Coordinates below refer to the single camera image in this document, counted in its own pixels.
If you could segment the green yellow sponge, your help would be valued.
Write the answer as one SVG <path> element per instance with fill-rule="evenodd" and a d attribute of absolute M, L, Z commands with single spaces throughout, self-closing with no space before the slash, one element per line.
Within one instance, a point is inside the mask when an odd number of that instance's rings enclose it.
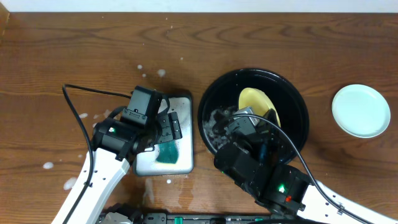
<path fill-rule="evenodd" d="M 177 145 L 175 141 L 170 141 L 159 144 L 159 154 L 155 161 L 164 164 L 176 164 L 178 157 Z"/>

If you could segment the yellow plate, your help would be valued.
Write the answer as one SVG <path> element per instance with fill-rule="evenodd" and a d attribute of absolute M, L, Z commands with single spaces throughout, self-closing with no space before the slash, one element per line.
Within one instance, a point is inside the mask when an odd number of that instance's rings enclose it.
<path fill-rule="evenodd" d="M 263 116 L 269 110 L 274 110 L 277 118 L 277 124 L 281 126 L 279 115 L 270 98 L 257 88 L 245 88 L 239 94 L 238 108 L 241 110 L 250 106 L 254 114 Z"/>

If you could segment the pale green plate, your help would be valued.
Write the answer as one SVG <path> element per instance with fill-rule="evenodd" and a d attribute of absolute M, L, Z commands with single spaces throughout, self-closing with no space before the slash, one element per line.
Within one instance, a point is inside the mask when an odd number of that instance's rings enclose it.
<path fill-rule="evenodd" d="M 357 138 L 376 137 L 391 122 L 386 99 L 377 90 L 362 84 L 347 85 L 337 91 L 331 112 L 337 125 Z"/>

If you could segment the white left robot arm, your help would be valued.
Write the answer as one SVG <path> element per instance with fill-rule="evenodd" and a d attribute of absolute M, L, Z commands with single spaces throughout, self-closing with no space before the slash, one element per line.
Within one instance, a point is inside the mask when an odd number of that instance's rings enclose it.
<path fill-rule="evenodd" d="M 72 191 L 54 223 L 94 223 L 111 192 L 130 168 L 138 176 L 180 175 L 193 169 L 192 114 L 173 111 L 156 122 L 156 140 L 136 146 L 142 130 L 112 117 L 98 123 L 93 150 L 86 156 Z"/>

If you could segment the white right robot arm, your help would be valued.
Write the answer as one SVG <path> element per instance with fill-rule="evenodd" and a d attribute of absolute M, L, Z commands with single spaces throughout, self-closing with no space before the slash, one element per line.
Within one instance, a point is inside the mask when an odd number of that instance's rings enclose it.
<path fill-rule="evenodd" d="M 279 218 L 317 223 L 395 223 L 395 220 L 332 191 L 308 174 L 274 159 L 290 149 L 273 134 L 235 136 L 217 150 L 215 167 L 255 202 Z"/>

